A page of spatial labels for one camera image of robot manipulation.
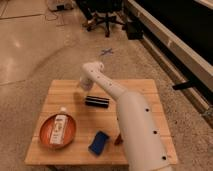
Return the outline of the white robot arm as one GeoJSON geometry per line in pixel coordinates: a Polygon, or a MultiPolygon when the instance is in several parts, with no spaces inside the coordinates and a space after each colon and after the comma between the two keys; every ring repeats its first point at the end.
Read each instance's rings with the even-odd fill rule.
{"type": "Polygon", "coordinates": [[[116,102],[129,171],[173,171],[145,97],[105,76],[103,69],[102,62],[84,63],[80,86],[89,91],[96,83],[116,102]]]}

